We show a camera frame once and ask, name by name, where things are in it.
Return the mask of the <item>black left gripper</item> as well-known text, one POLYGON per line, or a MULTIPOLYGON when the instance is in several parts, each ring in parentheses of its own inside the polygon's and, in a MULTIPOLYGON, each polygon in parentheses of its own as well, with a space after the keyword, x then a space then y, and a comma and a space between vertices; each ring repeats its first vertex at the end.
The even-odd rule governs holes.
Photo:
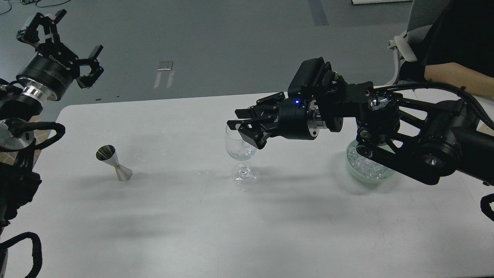
POLYGON ((80 59, 65 44, 61 43, 57 24, 67 14, 65 9, 54 15, 37 13, 28 18, 16 39, 35 49, 35 56, 16 76, 23 86, 39 84, 46 88, 47 99, 59 101, 69 86, 76 81, 80 88, 90 88, 103 74, 104 69, 97 60, 103 50, 97 45, 85 59, 80 59))

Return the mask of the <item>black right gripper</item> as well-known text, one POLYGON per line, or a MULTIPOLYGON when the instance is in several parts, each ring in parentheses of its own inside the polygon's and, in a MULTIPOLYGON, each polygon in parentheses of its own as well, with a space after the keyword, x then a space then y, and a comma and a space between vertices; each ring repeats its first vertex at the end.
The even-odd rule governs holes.
POLYGON ((236 109, 236 120, 227 126, 237 130, 241 138, 257 149, 263 149, 267 139, 283 137, 291 140, 314 140, 318 137, 316 100, 285 97, 274 93, 256 101, 247 108, 236 109))

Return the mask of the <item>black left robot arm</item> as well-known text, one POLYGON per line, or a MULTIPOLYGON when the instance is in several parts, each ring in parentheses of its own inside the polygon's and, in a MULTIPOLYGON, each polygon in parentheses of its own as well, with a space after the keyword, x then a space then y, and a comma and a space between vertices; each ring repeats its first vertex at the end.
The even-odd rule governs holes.
POLYGON ((35 153, 65 134, 56 122, 33 122, 44 102, 61 100, 76 81, 90 88, 104 69, 97 60, 103 46, 97 45, 88 58, 79 58, 61 42, 57 24, 66 15, 35 14, 17 33, 18 41, 35 49, 35 56, 17 74, 14 81, 1 80, 1 153, 13 153, 12 163, 1 162, 1 230, 17 216, 20 207, 31 202, 42 183, 33 171, 35 153))

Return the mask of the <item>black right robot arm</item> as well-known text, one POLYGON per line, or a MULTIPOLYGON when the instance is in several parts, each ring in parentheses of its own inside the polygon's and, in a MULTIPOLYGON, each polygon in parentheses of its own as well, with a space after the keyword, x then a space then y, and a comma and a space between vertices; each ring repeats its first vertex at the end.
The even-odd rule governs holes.
POLYGON ((494 139, 477 130, 493 121, 464 87, 348 84, 330 62, 313 58, 301 63, 287 93, 235 114, 227 126, 257 149, 271 137, 314 140, 321 129, 340 132, 344 118, 354 118, 356 150, 365 158, 426 185, 456 171, 493 185, 494 139))

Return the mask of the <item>person's bare forearm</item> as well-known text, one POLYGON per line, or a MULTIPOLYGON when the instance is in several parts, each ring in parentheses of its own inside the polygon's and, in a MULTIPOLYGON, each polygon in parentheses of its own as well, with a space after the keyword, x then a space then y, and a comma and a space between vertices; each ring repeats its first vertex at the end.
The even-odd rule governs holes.
POLYGON ((457 63, 425 66, 424 78, 427 81, 465 87, 468 93, 482 97, 494 97, 494 78, 466 68, 457 63))

